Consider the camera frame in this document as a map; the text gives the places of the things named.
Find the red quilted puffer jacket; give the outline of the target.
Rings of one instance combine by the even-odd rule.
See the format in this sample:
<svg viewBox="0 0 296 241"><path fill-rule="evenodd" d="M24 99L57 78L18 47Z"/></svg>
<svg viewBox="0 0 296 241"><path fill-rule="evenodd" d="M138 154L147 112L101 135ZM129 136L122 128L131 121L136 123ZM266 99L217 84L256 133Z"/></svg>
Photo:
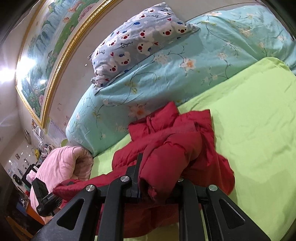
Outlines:
<svg viewBox="0 0 296 241"><path fill-rule="evenodd" d="M67 203L86 185L109 185L142 154L138 181L144 198L125 207L123 236L132 238L177 222L177 205L165 204L165 200L179 178L203 187L214 184L226 194L232 192L234 173L228 160L216 152L210 110L181 114L169 102L129 124L128 131L131 141L114 153L110 173L87 181L68 179L54 188L54 194Z"/></svg>

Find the pink folded quilt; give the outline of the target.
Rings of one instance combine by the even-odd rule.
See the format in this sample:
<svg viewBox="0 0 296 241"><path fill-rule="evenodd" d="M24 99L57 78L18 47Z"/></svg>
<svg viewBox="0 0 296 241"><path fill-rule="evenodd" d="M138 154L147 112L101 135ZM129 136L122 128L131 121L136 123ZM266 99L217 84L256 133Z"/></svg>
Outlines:
<svg viewBox="0 0 296 241"><path fill-rule="evenodd" d="M35 177L43 181L49 192L68 179L89 180L93 166L93 156L81 146L65 146L53 149Z"/></svg>

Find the lime green bed sheet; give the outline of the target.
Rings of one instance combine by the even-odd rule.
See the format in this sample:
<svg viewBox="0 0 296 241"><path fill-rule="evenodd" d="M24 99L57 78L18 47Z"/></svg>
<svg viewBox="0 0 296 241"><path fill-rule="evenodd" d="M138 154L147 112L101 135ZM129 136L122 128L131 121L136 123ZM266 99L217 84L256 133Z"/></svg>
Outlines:
<svg viewBox="0 0 296 241"><path fill-rule="evenodd" d="M295 75L263 58L179 106L204 109L235 175L230 198L271 240L287 239L295 231Z"/></svg>

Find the grey bear print pillow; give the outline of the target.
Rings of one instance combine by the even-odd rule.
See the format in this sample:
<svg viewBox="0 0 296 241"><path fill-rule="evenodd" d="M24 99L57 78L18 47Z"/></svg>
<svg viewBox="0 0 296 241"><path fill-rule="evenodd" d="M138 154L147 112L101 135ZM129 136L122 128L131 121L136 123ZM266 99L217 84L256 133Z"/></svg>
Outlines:
<svg viewBox="0 0 296 241"><path fill-rule="evenodd" d="M198 30L197 25L180 20L165 2L144 9L116 28L89 55L94 93L148 56Z"/></svg>

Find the teal floral duvet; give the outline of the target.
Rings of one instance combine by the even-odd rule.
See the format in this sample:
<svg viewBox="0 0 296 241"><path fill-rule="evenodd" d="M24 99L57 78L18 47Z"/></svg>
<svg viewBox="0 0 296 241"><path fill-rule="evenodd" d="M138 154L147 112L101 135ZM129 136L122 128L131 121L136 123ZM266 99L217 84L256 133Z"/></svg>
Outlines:
<svg viewBox="0 0 296 241"><path fill-rule="evenodd" d="M173 101L180 105L265 57L295 71L295 37L265 6L213 11L186 22L199 27L148 56L109 85L86 90L65 133L96 156L128 125Z"/></svg>

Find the gold framed landscape painting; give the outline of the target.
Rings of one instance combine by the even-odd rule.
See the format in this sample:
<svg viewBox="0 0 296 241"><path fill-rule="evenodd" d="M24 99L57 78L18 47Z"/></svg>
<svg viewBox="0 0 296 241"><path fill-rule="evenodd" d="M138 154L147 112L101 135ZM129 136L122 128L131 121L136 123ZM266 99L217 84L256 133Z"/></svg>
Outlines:
<svg viewBox="0 0 296 241"><path fill-rule="evenodd" d="M23 37L16 91L35 122L46 126L62 71L95 23L119 1L42 1Z"/></svg>

